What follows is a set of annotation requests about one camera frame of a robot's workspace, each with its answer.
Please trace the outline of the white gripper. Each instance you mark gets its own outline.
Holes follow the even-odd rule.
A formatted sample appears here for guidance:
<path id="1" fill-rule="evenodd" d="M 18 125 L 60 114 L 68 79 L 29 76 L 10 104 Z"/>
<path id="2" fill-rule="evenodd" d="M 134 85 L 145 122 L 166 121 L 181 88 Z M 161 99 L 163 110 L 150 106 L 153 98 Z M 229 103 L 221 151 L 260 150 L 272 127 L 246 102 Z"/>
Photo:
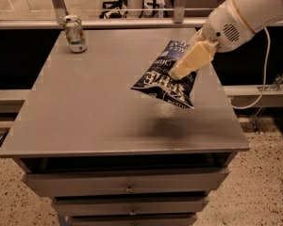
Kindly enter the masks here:
<path id="1" fill-rule="evenodd" d="M 225 0 L 209 14 L 203 29 L 186 41 L 191 49 L 169 70 L 169 75 L 181 80 L 209 64 L 214 59 L 216 47 L 220 53 L 230 52 L 254 36 L 255 32 L 242 17 L 235 1 Z"/>

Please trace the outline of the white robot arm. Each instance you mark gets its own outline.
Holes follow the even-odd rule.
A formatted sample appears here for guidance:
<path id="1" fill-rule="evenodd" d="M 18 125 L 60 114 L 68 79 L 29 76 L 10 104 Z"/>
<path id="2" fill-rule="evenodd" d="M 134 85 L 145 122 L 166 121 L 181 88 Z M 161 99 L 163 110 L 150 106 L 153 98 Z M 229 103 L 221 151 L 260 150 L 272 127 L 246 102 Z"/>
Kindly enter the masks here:
<path id="1" fill-rule="evenodd" d="M 239 48 L 264 27 L 279 21 L 283 21 L 283 0 L 225 0 L 188 40 L 189 48 L 169 75 L 180 80 L 208 65 L 217 53 Z"/>

